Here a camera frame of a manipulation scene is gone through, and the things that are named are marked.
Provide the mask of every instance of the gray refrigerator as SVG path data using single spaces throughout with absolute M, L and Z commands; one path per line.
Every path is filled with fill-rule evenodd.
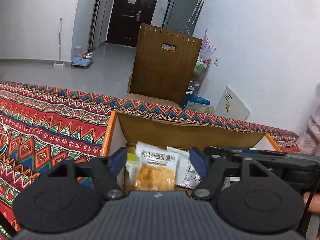
M 162 27 L 192 36 L 197 19 L 194 24 L 194 16 L 189 23 L 188 20 L 197 2 L 198 0 L 169 0 Z

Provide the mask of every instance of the round black disc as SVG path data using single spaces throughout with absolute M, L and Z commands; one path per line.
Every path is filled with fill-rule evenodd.
M 300 195 L 289 185 L 275 187 L 250 181 L 224 189 L 217 208 L 230 225 L 242 231 L 274 234 L 294 228 L 303 213 Z
M 18 223 L 32 231 L 61 233 L 88 223 L 99 211 L 101 198 L 90 188 L 63 179 L 35 183 L 13 203 Z

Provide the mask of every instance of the gray ribbed surface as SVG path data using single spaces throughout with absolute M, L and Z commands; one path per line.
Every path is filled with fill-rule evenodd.
M 107 202 L 95 220 L 75 231 L 43 235 L 24 230 L 14 239 L 304 239 L 294 231 L 272 236 L 244 233 L 223 222 L 207 202 L 191 200 L 183 191 L 161 194 L 162 196 L 157 192 L 132 191 L 124 200 Z

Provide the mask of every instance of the gray floor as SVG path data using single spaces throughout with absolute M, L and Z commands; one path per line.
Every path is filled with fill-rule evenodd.
M 114 97 L 124 97 L 132 72 L 135 48 L 102 44 L 87 68 L 57 68 L 47 63 L 0 62 L 0 80 L 32 83 Z

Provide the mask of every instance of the baseboard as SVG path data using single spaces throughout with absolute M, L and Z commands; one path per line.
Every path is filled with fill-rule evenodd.
M 41 63 L 46 65 L 54 65 L 57 63 L 64 63 L 66 66 L 71 66 L 71 61 L 58 61 L 50 59 L 33 59 L 33 58 L 0 58 L 0 62 L 22 62 L 22 63 Z

